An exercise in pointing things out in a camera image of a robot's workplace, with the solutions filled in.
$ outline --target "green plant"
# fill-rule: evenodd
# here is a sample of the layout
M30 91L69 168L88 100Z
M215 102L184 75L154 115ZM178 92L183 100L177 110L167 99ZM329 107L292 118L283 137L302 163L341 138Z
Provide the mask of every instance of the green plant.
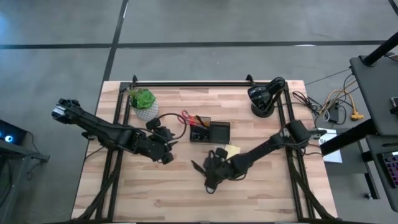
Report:
M156 97L148 89L138 89L130 91L130 104L139 110L151 108Z

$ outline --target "gray floor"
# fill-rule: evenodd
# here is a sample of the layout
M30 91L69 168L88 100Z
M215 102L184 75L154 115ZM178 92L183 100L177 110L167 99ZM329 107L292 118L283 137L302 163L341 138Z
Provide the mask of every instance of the gray floor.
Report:
M122 0L0 0L1 44L112 42ZM130 0L120 43L385 40L398 28L387 0ZM118 49L110 80L242 80L247 74L310 82L349 67L376 45ZM19 197L15 223L69 219L87 146L81 129L51 119L61 97L94 113L109 49L0 50L0 119L35 134L50 162ZM349 71L307 86L319 102L342 87ZM360 91L357 109L368 118ZM357 123L347 121L342 127ZM329 176L339 217L396 223L381 200L368 201L361 175Z

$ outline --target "black cable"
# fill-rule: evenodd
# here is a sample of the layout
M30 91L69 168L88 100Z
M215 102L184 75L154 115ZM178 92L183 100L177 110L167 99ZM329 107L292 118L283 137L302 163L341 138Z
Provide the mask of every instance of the black cable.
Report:
M346 122L346 120L347 120L347 110L346 110L346 108L345 108L344 106L340 106L340 105L338 105L337 108L339 108L339 109L342 108L343 111L344 111L344 120L343 120L343 122L341 122L341 123L336 123L336 124L338 124L338 125L342 125L342 124L344 124L344 123Z
M1 202L0 202L0 208L2 207L2 205L4 204L4 202L6 201L6 199L8 198L8 195L10 194L10 191L12 189L12 169L11 169L11 164L10 162L7 160L7 165L8 165L8 179L9 179L9 187L7 189L7 193L6 195L3 197L4 192L1 194Z
M103 148L105 148L105 146L103 146L103 147L101 147L101 148L99 148L99 149L95 150L94 152L92 152L92 153L88 154L88 155L85 157L85 160L86 160L87 158L89 158L90 156L92 156L94 153L96 153L96 152L100 151L100 150L101 150L101 149L103 149Z
M33 135L32 132L30 132L30 131L27 131L27 132L28 132L29 134L32 135L32 145L33 145L33 148L36 150L37 153L40 153L40 151L37 149L36 144L35 144L35 141L34 141L35 136Z
M344 79L344 82L343 82L343 91L344 91L344 93L346 93L346 82L347 82L347 79L350 77L350 76L352 76L353 74L349 74L348 76L347 76L347 78L346 79ZM346 101L347 100L347 94L344 94L344 101Z
M296 98L299 102L291 102L291 104L300 104L303 106L306 106L308 109L310 109L311 113L313 113L315 116L319 115L318 110L322 108L322 105L318 103L316 100L309 96L305 96L302 92L300 91L293 91L292 93L293 97Z
M359 88L359 86L357 86L355 89L349 91L348 93L344 94L343 96L337 98L337 100L340 99L340 98L342 98L342 97L344 97L344 96L346 96L346 95L348 95L348 94L350 94L350 93L352 93L352 92L354 92L354 91L357 90L358 88Z
M306 86L307 86L307 85L311 85L312 83L319 82L319 81L321 81L321 80L324 80L324 79L326 79L326 78L329 78L329 77L338 75L338 74L343 73L343 72L348 71L348 70L350 70L350 68L348 68L348 69L346 69L346 70L343 70L343 71L340 71L340 72L337 72L337 73L334 73L334 74L331 74L331 75L328 75L327 77L323 77L323 78L320 78L320 79L318 79L318 80L312 81L312 82L307 83L307 84L305 84L305 85L306 85Z
M315 147L318 147L318 148L320 148L320 146L319 145L316 145L316 144L308 144L309 146L315 146Z
M345 104L347 104L348 106L354 108L354 106L353 106L351 103L348 103L347 101L340 100L340 99L338 99L337 101L338 101L338 102L341 102L341 103L345 103Z
M159 134L157 134L157 133L155 133L155 132L153 132L153 131L151 131L151 130L148 130L148 129L146 129L146 128L135 128L135 127L131 127L131 126L130 126L130 127L114 127L114 126L112 126L112 125L101 124L101 123L97 123L97 125L104 126L104 127L107 127L107 128L114 128L114 129L127 129L127 130L147 131L147 132L149 132L149 133L151 133L151 134L153 134L153 135L155 135L155 136L157 136L157 137L159 137L159 138L162 138L162 139L164 139L164 140L166 140L166 141L178 140L178 139L180 139L180 138L182 138L182 137L184 136L185 131L187 130L188 123L187 123L187 121L185 120L185 118L184 118L183 116L181 116L180 114L177 114L177 113L166 113L166 114L162 114L162 115L160 115L157 119L160 119L160 118L162 118L162 117L164 117L164 116L168 116L168 115L178 116L178 117L180 117L180 118L182 118L182 119L184 120L184 130L182 131L182 134L181 134L179 137L172 138L172 139L167 139L167 138L165 138L165 137L163 137L163 136L161 136L161 135L159 135Z
M32 168L30 168L30 170L29 170L28 172L26 172L26 179L27 179L28 181L31 181L31 180L33 179L33 170L34 170L37 166L42 165L42 164L43 164L43 162L42 162L42 161L39 161L38 163L36 163L35 165L33 165Z
M318 155L322 156L322 153L320 153L320 152L310 152L310 153L305 153L304 155L311 156L311 155L314 155L314 154L318 154Z

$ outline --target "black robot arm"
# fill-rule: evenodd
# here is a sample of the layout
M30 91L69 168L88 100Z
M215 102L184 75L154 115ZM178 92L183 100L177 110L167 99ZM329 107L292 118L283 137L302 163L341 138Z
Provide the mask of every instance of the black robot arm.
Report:
M167 164L173 160L170 153L172 146L177 142L169 143L174 134L166 127L160 126L159 119L149 121L150 130L154 134L147 134L132 126L111 124L96 117L83 108L77 100L60 99L52 111L53 119L64 124L76 124L86 130L82 135L89 139L96 136L102 146L108 149L124 149L133 154L140 154L153 161L162 161Z
M197 171L206 177L206 191L212 194L222 181L239 180L240 177L244 177L254 162L272 151L283 148L284 146L296 149L304 148L308 145L309 140L319 138L325 132L319 130L309 131L300 120L295 120L286 124L278 133L271 136L269 140L247 153L237 154L226 159L228 152L222 148L218 148L216 152L211 151L209 153L209 157L203 163L204 169L196 162L192 161L192 164Z

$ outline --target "wooden table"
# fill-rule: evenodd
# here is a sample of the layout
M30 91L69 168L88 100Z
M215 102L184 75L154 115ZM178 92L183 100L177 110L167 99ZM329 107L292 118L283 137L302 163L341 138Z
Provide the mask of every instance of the wooden table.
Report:
M112 123L120 82L105 82L101 91L97 116ZM305 94L303 81L289 81L290 93ZM159 114L180 113L210 116L213 121L231 123L231 144L242 152L249 151L280 129L278 111L269 118L258 118L250 109L247 87L150 87L159 103ZM308 108L293 104L296 119L313 128ZM120 123L123 120L121 110ZM162 125L177 136L183 125L176 117L161 119ZM131 110L129 124L145 127ZM190 143L189 129L173 147L175 160L168 165L125 152L118 196L114 211L116 222L274 222L296 221L294 200L285 150L274 151L257 161L242 181L224 181L215 194L205 192L204 177L193 169L190 160L202 164L215 144ZM90 142L88 154L98 149L98 142ZM308 147L307 152L319 152ZM84 163L72 217L78 217L98 193L103 175L106 150L91 156ZM312 192L329 213L336 216L328 177L322 156L304 157ZM307 214L303 193L300 198Z

